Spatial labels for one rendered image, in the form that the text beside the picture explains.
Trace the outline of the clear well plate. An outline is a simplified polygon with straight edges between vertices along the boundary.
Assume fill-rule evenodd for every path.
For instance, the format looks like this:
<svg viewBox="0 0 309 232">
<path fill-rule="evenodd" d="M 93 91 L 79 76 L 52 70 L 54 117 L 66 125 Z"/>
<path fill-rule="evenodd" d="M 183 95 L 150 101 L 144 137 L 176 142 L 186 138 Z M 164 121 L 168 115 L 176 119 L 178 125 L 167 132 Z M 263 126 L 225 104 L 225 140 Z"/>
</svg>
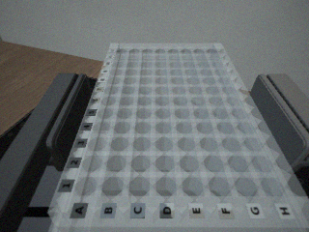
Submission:
<svg viewBox="0 0 309 232">
<path fill-rule="evenodd" d="M 48 232 L 309 232 L 309 198 L 222 43 L 111 43 Z"/>
</svg>

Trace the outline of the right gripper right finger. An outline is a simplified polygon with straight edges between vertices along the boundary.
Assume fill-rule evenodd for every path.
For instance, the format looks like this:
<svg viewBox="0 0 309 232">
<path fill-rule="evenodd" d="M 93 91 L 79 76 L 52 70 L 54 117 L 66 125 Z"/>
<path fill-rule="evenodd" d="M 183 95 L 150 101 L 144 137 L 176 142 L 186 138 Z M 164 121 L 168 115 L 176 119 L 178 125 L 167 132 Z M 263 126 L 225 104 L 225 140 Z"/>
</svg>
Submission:
<svg viewBox="0 0 309 232">
<path fill-rule="evenodd" d="M 250 96 L 293 172 L 309 167 L 309 99 L 287 74 L 259 74 Z"/>
</svg>

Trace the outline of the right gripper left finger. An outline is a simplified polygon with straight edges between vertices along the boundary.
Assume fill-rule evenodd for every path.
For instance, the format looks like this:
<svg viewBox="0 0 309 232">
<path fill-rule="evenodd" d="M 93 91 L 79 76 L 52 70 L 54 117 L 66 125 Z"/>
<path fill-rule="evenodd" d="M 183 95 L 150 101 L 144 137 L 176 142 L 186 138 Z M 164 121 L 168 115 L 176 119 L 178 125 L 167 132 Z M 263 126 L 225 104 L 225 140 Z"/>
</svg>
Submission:
<svg viewBox="0 0 309 232">
<path fill-rule="evenodd" d="M 47 166 L 63 172 L 92 91 L 58 73 L 0 160 L 0 232 L 17 232 Z"/>
</svg>

